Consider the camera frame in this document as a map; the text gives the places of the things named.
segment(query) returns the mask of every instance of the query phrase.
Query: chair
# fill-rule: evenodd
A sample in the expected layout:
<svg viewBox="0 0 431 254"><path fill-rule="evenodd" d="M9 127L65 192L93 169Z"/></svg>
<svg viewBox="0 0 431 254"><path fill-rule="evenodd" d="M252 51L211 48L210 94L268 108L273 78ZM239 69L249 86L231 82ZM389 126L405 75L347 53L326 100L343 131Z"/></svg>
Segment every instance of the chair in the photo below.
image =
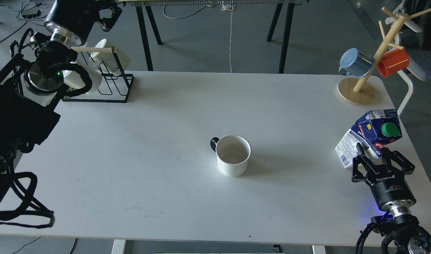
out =
<svg viewBox="0 0 431 254"><path fill-rule="evenodd" d="M393 13L397 14L398 12L405 12L411 15L419 11L415 10L416 5L424 5L428 2L430 1L426 0L424 2L422 0L403 0L402 3L398 5L398 7L393 11ZM387 18L385 20L385 24L391 24L392 22L394 22L392 18ZM426 29L428 24L431 25L430 22L431 20L429 19L419 19L416 22L412 20L407 21L405 24L408 28L402 29L401 32L396 36L394 42L396 45L405 47L409 57L409 67L407 70L417 77L417 79L423 82L431 82L431 42L423 42L421 41L421 38L424 36L415 36L415 34L430 34L431 30ZM397 110L398 115L400 115L413 94L414 85L412 80L404 71L398 71L397 73L408 85L408 92L404 97L401 106Z"/></svg>

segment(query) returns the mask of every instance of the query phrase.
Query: wooden base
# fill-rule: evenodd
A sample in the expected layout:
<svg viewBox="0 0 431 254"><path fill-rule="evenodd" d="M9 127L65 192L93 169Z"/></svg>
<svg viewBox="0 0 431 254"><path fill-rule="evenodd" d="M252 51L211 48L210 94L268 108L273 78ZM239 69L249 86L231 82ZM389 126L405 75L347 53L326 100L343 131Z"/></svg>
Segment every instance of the wooden base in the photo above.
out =
<svg viewBox="0 0 431 254"><path fill-rule="evenodd" d="M360 92L354 92L354 87L357 84L357 78L346 78L339 82L338 93L346 101L354 104L369 104L374 100L375 90L368 83L364 85Z"/></svg>

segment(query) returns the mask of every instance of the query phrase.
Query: black table leg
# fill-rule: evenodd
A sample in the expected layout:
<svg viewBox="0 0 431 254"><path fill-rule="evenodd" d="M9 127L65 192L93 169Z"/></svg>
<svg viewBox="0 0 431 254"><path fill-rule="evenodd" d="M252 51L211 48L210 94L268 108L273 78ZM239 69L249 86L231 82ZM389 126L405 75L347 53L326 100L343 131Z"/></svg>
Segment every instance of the black table leg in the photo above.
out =
<svg viewBox="0 0 431 254"><path fill-rule="evenodd" d="M277 26L277 21L281 13L281 9L283 8L283 4L277 4L277 7L275 8L275 13L273 15L272 24L269 29L269 34L267 34L267 41L271 42L273 32L275 31L275 27Z"/></svg>
<svg viewBox="0 0 431 254"><path fill-rule="evenodd" d="M136 6L137 19L139 21L140 35L142 36L143 51L145 52L146 67L149 71L153 70L153 62L151 61L150 45L146 34L145 19L143 18L142 6Z"/></svg>
<svg viewBox="0 0 431 254"><path fill-rule="evenodd" d="M286 13L286 22L285 22L285 33L283 35L283 44L281 45L280 66L278 67L278 73L281 73L281 74L285 72L286 55L288 53L289 35L291 32L294 6L296 6L295 3L288 3L288 11Z"/></svg>
<svg viewBox="0 0 431 254"><path fill-rule="evenodd" d="M153 11L151 10L151 6L145 6L145 10L146 14L148 15L148 19L150 20L151 27L153 28L156 42L158 42L158 45L163 45L162 40L160 39L158 26L156 25L156 20L154 19Z"/></svg>

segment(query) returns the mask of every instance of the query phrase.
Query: white table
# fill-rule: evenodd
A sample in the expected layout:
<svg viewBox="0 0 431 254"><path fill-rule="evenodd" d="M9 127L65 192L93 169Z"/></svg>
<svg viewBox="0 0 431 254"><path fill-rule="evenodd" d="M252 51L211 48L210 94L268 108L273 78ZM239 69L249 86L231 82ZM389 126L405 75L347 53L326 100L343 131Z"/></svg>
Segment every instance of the white table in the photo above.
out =
<svg viewBox="0 0 431 254"><path fill-rule="evenodd" d="M36 173L56 224L0 234L354 246L383 214L334 149L366 111L394 108L377 77L374 103L357 106L338 75L133 73L126 104L59 103L59 124L16 169ZM402 131L389 147L416 166L411 210L431 233L431 185ZM209 147L227 134L252 146L240 177L220 173Z"/></svg>

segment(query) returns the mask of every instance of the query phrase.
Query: logo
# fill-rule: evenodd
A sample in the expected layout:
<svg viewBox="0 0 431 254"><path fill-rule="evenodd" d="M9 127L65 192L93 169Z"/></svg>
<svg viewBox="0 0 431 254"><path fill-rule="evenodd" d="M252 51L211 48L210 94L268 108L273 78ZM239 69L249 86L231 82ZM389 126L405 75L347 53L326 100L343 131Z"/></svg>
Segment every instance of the logo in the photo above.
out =
<svg viewBox="0 0 431 254"><path fill-rule="evenodd" d="M382 143L378 143L378 142L375 142L375 144L374 144L374 146L376 147L376 148L380 148L380 149L383 149L383 147L385 146L386 144L382 144Z"/></svg>
<svg viewBox="0 0 431 254"><path fill-rule="evenodd" d="M383 181L383 180L387 180L387 179L392 179L392 178L396 178L395 175L389 176L389 177L383 177L383 178L376 178L375 180L377 182Z"/></svg>
<svg viewBox="0 0 431 254"><path fill-rule="evenodd" d="M361 127L361 125L358 125L358 127L359 127L359 130L361 131L361 135L364 136L363 128Z"/></svg>

